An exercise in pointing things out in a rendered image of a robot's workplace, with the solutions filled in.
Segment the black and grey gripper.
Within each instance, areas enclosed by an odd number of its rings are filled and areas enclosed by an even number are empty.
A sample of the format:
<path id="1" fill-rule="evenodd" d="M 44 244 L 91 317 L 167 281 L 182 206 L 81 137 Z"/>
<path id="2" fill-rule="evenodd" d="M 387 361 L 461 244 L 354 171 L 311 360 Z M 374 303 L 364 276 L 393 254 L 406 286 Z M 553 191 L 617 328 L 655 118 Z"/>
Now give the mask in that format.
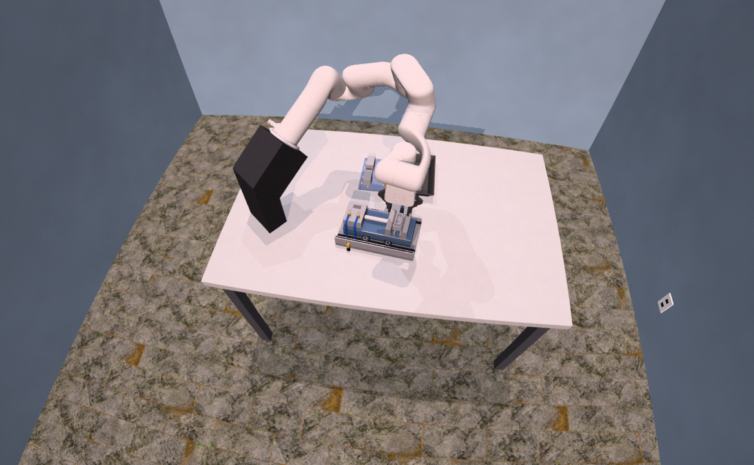
<path id="1" fill-rule="evenodd" d="M 398 187 L 388 185 L 387 183 L 386 188 L 379 191 L 379 197 L 381 197 L 382 200 L 386 202 L 386 204 L 388 204 L 388 206 L 386 206 L 388 212 L 390 212 L 392 204 L 400 204 L 408 207 L 407 216 L 412 213 L 413 208 L 417 207 L 423 202 L 422 198 L 415 194 L 416 191 L 412 192 L 408 191 L 407 189 L 400 189 Z"/>

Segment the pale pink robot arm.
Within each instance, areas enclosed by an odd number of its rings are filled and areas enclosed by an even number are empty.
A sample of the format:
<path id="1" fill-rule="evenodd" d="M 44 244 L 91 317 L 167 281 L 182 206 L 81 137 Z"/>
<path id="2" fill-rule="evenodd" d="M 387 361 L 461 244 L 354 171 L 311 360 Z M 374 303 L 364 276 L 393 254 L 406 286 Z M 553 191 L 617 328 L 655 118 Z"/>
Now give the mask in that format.
<path id="1" fill-rule="evenodd" d="M 418 191 L 430 167 L 431 153 L 424 137 L 435 114 L 436 102 L 433 83 L 411 55 L 395 56 L 391 64 L 351 65 L 345 68 L 343 77 L 331 66 L 320 66 L 282 123 L 269 119 L 267 123 L 274 127 L 270 133 L 292 149 L 299 150 L 298 142 L 320 114 L 327 99 L 338 102 L 367 98 L 373 94 L 373 86 L 391 87 L 408 98 L 408 106 L 398 127 L 398 133 L 405 141 L 396 143 L 376 164 L 374 177 L 393 187 Z M 416 151 L 421 155 L 418 167 L 415 165 Z"/>

